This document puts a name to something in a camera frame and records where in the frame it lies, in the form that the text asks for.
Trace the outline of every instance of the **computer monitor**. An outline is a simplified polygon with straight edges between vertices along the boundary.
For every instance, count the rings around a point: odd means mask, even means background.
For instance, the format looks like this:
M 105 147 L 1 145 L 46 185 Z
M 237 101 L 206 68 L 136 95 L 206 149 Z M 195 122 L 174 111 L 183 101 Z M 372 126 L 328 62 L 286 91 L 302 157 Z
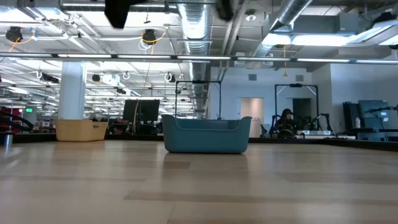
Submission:
M 124 102 L 123 120 L 134 121 L 135 115 L 139 121 L 157 121 L 160 100 L 126 100 Z
M 359 113 L 362 118 L 388 118 L 388 110 L 372 111 L 378 108 L 388 107 L 386 100 L 359 100 Z

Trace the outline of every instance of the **black speaker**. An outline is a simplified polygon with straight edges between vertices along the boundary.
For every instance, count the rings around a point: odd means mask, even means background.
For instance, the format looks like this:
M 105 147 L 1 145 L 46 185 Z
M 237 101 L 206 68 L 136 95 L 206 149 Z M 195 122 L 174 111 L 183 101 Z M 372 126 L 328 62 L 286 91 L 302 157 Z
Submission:
M 93 77 L 91 78 L 94 82 L 99 82 L 101 80 L 100 75 L 93 75 Z

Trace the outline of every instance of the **light wood floor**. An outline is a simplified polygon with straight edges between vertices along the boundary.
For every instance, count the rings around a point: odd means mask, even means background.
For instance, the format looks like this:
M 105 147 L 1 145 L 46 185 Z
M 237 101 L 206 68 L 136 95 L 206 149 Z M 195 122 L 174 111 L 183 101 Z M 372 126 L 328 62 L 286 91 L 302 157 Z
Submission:
M 162 142 L 0 150 L 0 223 L 398 223 L 398 153 L 250 144 L 168 154 Z

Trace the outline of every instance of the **doorway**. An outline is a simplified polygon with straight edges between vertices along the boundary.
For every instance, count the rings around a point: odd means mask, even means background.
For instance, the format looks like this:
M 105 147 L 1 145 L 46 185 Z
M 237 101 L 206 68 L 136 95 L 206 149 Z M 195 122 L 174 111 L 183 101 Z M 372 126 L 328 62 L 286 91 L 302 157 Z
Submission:
M 302 118 L 311 117 L 311 99 L 293 99 L 293 113 L 301 116 Z M 293 116 L 293 120 L 299 122 L 299 117 Z
M 252 117 L 249 137 L 260 137 L 261 124 L 264 124 L 264 99 L 241 98 L 241 118 L 245 116 Z

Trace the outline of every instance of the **blue plastic tub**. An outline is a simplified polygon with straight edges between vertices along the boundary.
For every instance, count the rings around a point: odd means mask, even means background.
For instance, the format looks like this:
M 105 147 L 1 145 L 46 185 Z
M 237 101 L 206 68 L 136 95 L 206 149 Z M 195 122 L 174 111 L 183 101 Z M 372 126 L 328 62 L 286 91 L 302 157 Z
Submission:
M 234 121 L 162 118 L 169 152 L 243 153 L 248 148 L 251 117 Z

